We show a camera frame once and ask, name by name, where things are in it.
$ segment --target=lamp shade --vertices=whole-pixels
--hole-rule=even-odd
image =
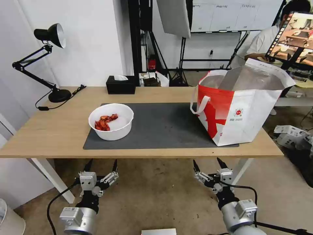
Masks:
[[[65,48],[66,40],[59,23],[51,25],[49,29],[35,29],[34,35],[40,41],[51,41],[54,45]]]

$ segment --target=lamp arm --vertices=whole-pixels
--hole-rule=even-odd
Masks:
[[[32,57],[33,55],[37,54],[38,52],[41,52],[42,50],[46,50],[47,52],[45,54],[39,56],[38,58],[27,60],[29,57]],[[41,49],[35,51],[34,53],[26,56],[25,58],[23,58],[23,59],[21,59],[21,60],[19,60],[17,62],[14,62],[12,64],[12,67],[14,69],[16,69],[17,71],[20,71],[21,73],[31,77],[32,79],[36,80],[37,82],[41,83],[42,85],[50,88],[51,90],[59,90],[56,87],[56,84],[52,85],[49,82],[47,82],[46,80],[44,80],[42,78],[39,78],[36,75],[34,75],[34,74],[30,73],[29,71],[25,70],[25,67],[27,67],[28,65],[36,62],[37,60],[40,60],[41,58],[45,57],[46,55],[50,54],[51,52],[52,52],[52,45],[50,45],[50,44],[44,45]]]

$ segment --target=red food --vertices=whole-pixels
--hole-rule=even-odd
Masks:
[[[103,120],[103,121],[106,121],[108,119],[110,119],[110,116],[101,116],[100,117],[100,120]]]
[[[112,114],[111,116],[101,116],[99,121],[95,121],[95,128],[99,131],[109,131],[110,127],[107,123],[117,118],[117,114]]]

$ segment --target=white bowl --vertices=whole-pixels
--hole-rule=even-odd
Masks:
[[[99,131],[95,128],[95,121],[99,121],[103,115],[117,114],[118,118],[108,123],[110,131]],[[104,140],[118,140],[125,137],[131,129],[134,112],[125,104],[111,103],[96,108],[89,115],[88,122],[97,135]]]

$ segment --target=paper bag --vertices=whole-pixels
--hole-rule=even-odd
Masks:
[[[251,142],[283,89],[295,85],[282,69],[248,59],[229,71],[213,70],[199,81],[196,114],[217,146]]]

